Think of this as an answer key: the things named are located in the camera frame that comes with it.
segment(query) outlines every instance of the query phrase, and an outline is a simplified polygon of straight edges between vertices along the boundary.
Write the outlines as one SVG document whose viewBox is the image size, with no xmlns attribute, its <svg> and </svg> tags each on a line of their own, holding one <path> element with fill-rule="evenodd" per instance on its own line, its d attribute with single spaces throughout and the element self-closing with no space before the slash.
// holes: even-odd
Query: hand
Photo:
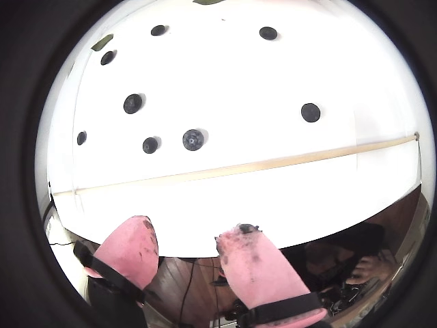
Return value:
<svg viewBox="0 0 437 328">
<path fill-rule="evenodd" d="M 377 256 L 364 256 L 352 272 L 352 277 L 346 280 L 349 285 L 368 282 L 371 278 L 385 280 L 394 271 L 394 265 L 389 261 L 380 260 Z"/>
<path fill-rule="evenodd" d="M 334 287 L 335 287 L 335 286 L 329 286 L 329 287 L 323 289 L 323 290 L 320 291 L 320 292 L 327 292 L 327 291 L 329 291 L 329 290 L 331 290 L 331 289 L 334 289 Z"/>
</svg>

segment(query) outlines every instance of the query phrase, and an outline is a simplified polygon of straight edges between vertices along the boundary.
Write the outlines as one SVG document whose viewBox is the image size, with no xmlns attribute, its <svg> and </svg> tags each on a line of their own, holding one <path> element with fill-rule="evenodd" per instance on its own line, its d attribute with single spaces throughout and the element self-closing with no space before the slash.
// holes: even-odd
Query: black climbing hold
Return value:
<svg viewBox="0 0 437 328">
<path fill-rule="evenodd" d="M 124 101 L 123 108 L 127 114 L 134 114 L 140 110 L 142 104 L 143 99 L 139 94 L 131 94 Z"/>
<path fill-rule="evenodd" d="M 317 122 L 320 118 L 320 109 L 315 104 L 305 104 L 302 106 L 302 117 L 309 123 Z"/>
<path fill-rule="evenodd" d="M 199 150 L 203 146 L 203 142 L 205 138 L 202 132 L 198 130 L 188 130 L 185 132 L 182 142 L 184 143 L 184 147 L 191 152 L 195 150 Z"/>
<path fill-rule="evenodd" d="M 161 36 L 165 33 L 165 30 L 166 29 L 164 25 L 157 25 L 150 31 L 150 34 L 153 36 Z"/>
<path fill-rule="evenodd" d="M 265 26 L 259 31 L 260 36 L 266 40 L 274 40 L 278 37 L 278 32 L 273 27 Z"/>
<path fill-rule="evenodd" d="M 102 56 L 102 59 L 100 60 L 100 64 L 106 65 L 109 64 L 113 59 L 115 58 L 115 52 L 114 51 L 108 51 Z"/>
<path fill-rule="evenodd" d="M 82 145 L 85 141 L 87 141 L 87 133 L 85 131 L 80 132 L 77 135 L 77 144 Z"/>
<path fill-rule="evenodd" d="M 153 138 L 147 138 L 143 142 L 143 150 L 146 154 L 153 154 L 158 149 L 158 141 Z"/>
</svg>

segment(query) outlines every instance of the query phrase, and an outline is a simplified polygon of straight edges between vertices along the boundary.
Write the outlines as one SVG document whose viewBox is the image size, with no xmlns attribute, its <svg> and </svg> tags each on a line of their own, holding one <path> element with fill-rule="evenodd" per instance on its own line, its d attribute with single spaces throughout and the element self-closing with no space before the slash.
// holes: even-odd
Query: black velcro strap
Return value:
<svg viewBox="0 0 437 328">
<path fill-rule="evenodd" d="M 89 251 L 88 247 L 86 247 L 80 241 L 76 241 L 74 244 L 73 253 L 79 259 L 79 261 L 81 261 L 81 264 L 84 267 L 95 270 L 99 275 L 101 275 L 115 287 L 119 288 L 130 298 L 141 304 L 144 304 L 145 295 L 141 289 L 136 287 L 132 282 L 120 275 L 109 265 L 95 258 Z"/>
<path fill-rule="evenodd" d="M 291 299 L 257 306 L 238 318 L 237 323 L 241 328 L 249 328 L 298 316 L 322 307 L 318 294 L 312 292 Z"/>
</svg>

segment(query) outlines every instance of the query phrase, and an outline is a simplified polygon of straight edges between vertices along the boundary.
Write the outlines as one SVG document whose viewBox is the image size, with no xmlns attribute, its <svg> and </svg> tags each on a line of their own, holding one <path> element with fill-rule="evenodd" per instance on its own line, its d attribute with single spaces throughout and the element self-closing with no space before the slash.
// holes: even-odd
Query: person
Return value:
<svg viewBox="0 0 437 328">
<path fill-rule="evenodd" d="M 384 245 L 381 225 L 361 222 L 317 241 L 282 249 L 311 291 L 386 279 L 394 264 L 378 257 Z"/>
</svg>

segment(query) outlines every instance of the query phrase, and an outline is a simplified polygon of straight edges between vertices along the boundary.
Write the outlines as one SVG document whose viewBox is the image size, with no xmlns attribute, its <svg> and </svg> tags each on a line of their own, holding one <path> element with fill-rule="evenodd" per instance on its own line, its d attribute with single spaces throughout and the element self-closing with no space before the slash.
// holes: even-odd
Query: wooden dowel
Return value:
<svg viewBox="0 0 437 328">
<path fill-rule="evenodd" d="M 372 150 L 378 150 L 378 149 L 401 145 L 413 140 L 419 140 L 418 133 L 411 135 L 409 137 L 399 138 L 390 141 L 369 143 L 366 145 L 338 148 L 333 150 L 325 150 L 321 152 L 312 152 L 309 154 L 283 157 L 280 159 L 268 159 L 266 161 L 239 164 L 239 165 L 233 165 L 227 167 L 219 167 L 216 169 L 206 169 L 197 172 L 174 174 L 172 176 L 160 176 L 157 178 L 150 178 L 150 179 L 131 181 L 131 182 L 121 182 L 117 184 L 109 184 L 106 186 L 82 188 L 82 189 L 77 189 L 76 191 L 64 191 L 61 193 L 54 193 L 53 196 L 72 195 L 73 193 L 80 195 L 90 191 L 116 189 L 119 187 L 163 185 L 166 183 L 211 179 L 211 178 L 218 178 L 220 176 L 231 176 L 234 174 L 256 172 L 265 169 L 275 169 L 278 167 L 322 161 L 324 159 L 334 159 L 336 157 L 359 154 L 360 152 L 370 152 Z"/>
</svg>

